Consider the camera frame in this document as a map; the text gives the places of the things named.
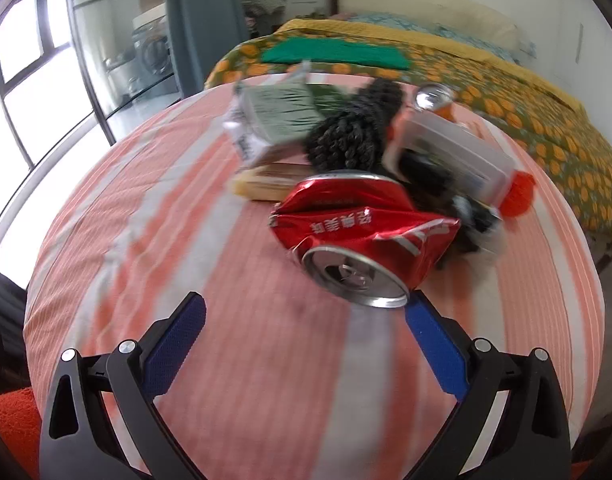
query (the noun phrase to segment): orange flower pattern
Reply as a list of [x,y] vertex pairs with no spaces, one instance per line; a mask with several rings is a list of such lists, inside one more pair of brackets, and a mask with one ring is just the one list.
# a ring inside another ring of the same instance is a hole
[[612,237],[612,147],[593,128],[585,111],[572,110],[547,91],[485,63],[427,46],[366,40],[339,32],[289,30],[246,41],[233,49],[217,64],[206,88],[254,75],[295,70],[297,65],[261,64],[260,57],[275,44],[306,35],[398,47],[410,61],[409,70],[319,62],[311,63],[311,70],[380,76],[412,85],[430,80],[451,86],[458,102],[515,139],[544,168],[584,229]]

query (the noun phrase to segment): pile of clothes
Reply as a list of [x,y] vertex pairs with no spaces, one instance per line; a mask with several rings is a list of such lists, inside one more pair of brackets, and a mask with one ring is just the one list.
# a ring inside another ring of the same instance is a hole
[[288,0],[241,0],[251,38],[268,36],[282,23]]

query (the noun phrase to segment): blue patterned pillow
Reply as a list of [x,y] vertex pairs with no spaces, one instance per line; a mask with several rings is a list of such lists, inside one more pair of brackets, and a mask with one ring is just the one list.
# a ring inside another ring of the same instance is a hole
[[504,61],[509,61],[510,63],[517,63],[513,55],[505,48],[501,48],[496,44],[488,43],[487,41],[480,40],[478,38],[473,38],[472,36],[468,36],[467,34],[462,34],[461,32],[452,28],[444,27],[443,25],[438,25],[436,34],[437,36],[441,36],[442,38],[448,38],[449,40],[459,41],[460,43],[465,43],[467,45],[474,46],[475,48],[486,50],[487,52],[490,52],[491,54],[495,54],[495,56],[500,57]]
[[399,30],[414,30],[416,32],[425,32],[433,34],[428,28],[418,25],[406,16],[391,14],[390,12],[368,12],[365,14],[355,14],[347,21],[358,23],[372,23],[373,25],[382,25],[384,27],[397,28]]

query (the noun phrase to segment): silver screw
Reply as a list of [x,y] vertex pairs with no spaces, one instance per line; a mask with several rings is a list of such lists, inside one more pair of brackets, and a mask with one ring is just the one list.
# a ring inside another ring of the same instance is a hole
[[68,350],[64,350],[63,354],[61,354],[61,360],[71,361],[75,355],[76,352],[74,351],[74,348],[69,348]]
[[535,357],[540,361],[548,361],[548,352],[543,348],[535,348]]
[[129,354],[135,349],[136,343],[132,339],[126,339],[119,343],[119,352],[122,354]]
[[488,339],[475,339],[475,348],[480,352],[490,352],[493,346]]

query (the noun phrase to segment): blue gripper pad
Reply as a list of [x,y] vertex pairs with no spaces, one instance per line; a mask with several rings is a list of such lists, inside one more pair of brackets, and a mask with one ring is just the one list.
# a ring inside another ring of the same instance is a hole
[[168,391],[206,322],[206,304],[196,294],[172,320],[143,364],[142,391],[147,399]]
[[468,392],[466,363],[429,307],[415,295],[405,307],[406,323],[441,389],[461,402]]

